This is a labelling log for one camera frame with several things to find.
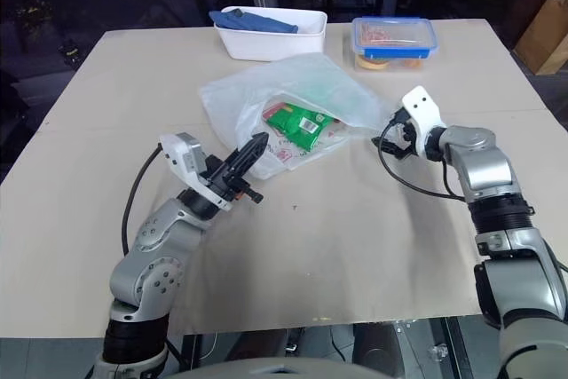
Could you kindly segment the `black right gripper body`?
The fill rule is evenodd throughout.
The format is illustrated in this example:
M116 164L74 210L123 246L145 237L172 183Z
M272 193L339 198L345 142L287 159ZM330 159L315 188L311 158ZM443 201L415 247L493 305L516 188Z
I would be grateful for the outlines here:
M406 148L407 157L416 155L416 130L405 108L399 108L390 119L387 139L401 148Z

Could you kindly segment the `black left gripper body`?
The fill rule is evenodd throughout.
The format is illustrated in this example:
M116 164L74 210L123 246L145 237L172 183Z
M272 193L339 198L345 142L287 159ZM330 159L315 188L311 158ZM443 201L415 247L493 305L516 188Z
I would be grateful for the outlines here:
M247 195L254 203L260 203L264 196L253 190L244 178L248 171L244 175L234 175L226 159L222 161L213 154L206 158L206 171L201 175L209 182L209 189L226 201Z

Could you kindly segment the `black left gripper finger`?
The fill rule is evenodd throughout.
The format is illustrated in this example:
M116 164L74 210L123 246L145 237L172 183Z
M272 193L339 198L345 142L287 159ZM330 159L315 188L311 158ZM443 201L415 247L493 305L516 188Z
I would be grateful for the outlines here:
M264 154L268 144L267 133L257 133L243 146L235 151L236 156L231 160L231 172L234 175L244 175Z
M254 163L264 154L268 144L268 133L259 132L241 149L235 149L226 162L230 167L252 167Z

